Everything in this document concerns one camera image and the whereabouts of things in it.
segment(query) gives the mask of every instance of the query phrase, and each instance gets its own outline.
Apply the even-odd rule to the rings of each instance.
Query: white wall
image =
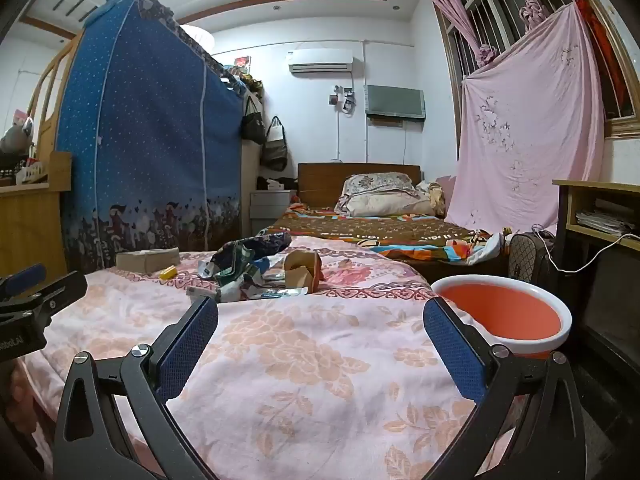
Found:
[[[4,136],[4,132],[12,125],[16,109],[27,111],[33,89],[37,85],[40,75],[56,54],[57,51],[52,48],[11,37],[11,35],[0,43],[0,136]],[[62,68],[54,83],[49,102],[49,114],[55,104],[61,76]],[[46,88],[48,83],[49,79],[47,78],[43,88]],[[44,95],[40,98],[34,117],[36,128],[40,121],[43,100]]]
[[[636,40],[626,28],[625,22],[622,21],[611,1],[600,1],[616,26],[634,64],[636,74],[640,77],[640,48]],[[600,180],[622,184],[640,184],[640,139],[605,140]]]
[[[422,130],[422,169],[427,180],[456,174],[456,123],[438,19],[430,0],[420,0],[411,21],[418,87],[424,92],[427,118]]]
[[[367,18],[278,20],[219,31],[214,37],[219,62],[232,64],[236,57],[251,56],[251,75],[264,83],[266,116],[270,120],[277,115],[285,127],[292,164],[277,176],[294,176],[299,162],[336,158],[421,163],[421,127],[367,126],[365,116],[365,77],[368,84],[417,88],[409,23]],[[352,115],[337,113],[328,104],[334,85],[351,87],[350,74],[292,75],[287,54],[300,48],[351,50],[356,91]]]

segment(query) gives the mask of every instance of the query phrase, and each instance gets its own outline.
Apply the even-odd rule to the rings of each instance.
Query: cardboard box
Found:
[[[151,274],[172,265],[180,265],[180,251],[177,247],[116,254],[117,269],[139,274]]]

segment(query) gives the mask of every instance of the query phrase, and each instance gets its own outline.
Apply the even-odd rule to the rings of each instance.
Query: bedspread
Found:
[[[484,246],[490,235],[424,215],[350,218],[332,210],[292,204],[268,233],[289,232],[344,240],[395,260],[460,262]]]
[[[406,264],[340,240],[295,237],[318,250],[316,294],[220,304],[220,321],[184,390],[167,406],[222,479],[420,480],[472,410],[422,326],[432,298]],[[114,270],[87,276],[82,300],[57,314],[48,344],[25,358],[36,397],[55,418],[76,352],[94,358],[151,343],[190,306],[189,268],[162,282]],[[150,453],[128,404],[124,423]]]

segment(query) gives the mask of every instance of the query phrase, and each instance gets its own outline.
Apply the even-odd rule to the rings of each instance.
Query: suitcase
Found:
[[[535,233],[518,233],[511,238],[508,277],[547,289],[551,275],[551,262],[546,253],[554,246],[554,236],[540,231],[542,241]]]

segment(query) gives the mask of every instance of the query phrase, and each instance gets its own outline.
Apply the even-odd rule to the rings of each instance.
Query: blue wardrobe cover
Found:
[[[71,152],[70,269],[121,251],[214,250],[239,237],[243,88],[157,0],[110,1],[84,30],[60,110]]]

